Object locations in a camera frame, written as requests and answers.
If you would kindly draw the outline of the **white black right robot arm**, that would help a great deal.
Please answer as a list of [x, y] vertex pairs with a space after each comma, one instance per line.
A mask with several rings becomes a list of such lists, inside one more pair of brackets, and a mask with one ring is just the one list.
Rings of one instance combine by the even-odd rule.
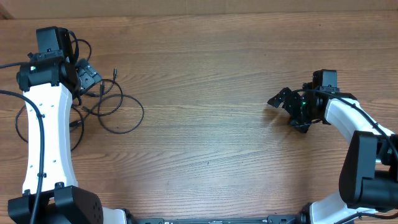
[[397, 134], [365, 112], [351, 93], [338, 88], [335, 70], [317, 70], [299, 90], [286, 87], [268, 100], [306, 133], [316, 123], [334, 126], [349, 144], [338, 190], [309, 203], [298, 215], [268, 216], [267, 223], [354, 223], [358, 218], [393, 220], [397, 214]]

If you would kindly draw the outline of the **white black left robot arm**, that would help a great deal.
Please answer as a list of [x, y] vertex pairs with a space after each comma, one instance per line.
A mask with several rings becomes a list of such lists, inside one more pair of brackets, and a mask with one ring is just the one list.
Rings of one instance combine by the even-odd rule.
[[28, 164], [22, 196], [8, 201], [15, 223], [134, 223], [126, 209], [102, 206], [78, 186], [72, 165], [70, 110], [74, 99], [101, 81], [87, 60], [79, 60], [72, 31], [36, 31], [39, 52], [29, 54], [16, 80], [28, 115]]

